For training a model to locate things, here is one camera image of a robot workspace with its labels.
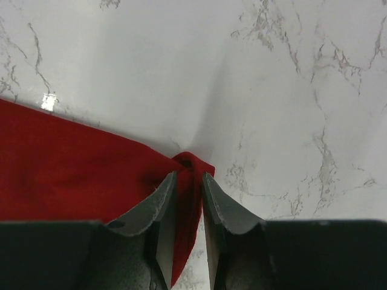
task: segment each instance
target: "white marble surface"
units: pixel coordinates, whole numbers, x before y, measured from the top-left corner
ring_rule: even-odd
[[[386,17],[386,0],[1,0],[0,93],[190,150],[262,218],[387,219]],[[202,225],[174,289],[208,285]]]

